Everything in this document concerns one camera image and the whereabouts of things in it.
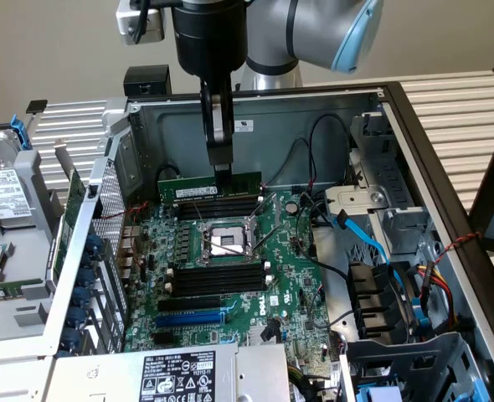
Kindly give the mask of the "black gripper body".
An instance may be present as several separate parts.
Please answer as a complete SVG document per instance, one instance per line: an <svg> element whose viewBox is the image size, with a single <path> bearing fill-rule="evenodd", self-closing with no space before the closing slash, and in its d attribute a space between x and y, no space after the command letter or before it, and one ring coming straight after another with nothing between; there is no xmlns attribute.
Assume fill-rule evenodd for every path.
<svg viewBox="0 0 494 402"><path fill-rule="evenodd" d="M222 84L247 56L244 3L184 3L172 8L178 62L207 84Z"/></svg>

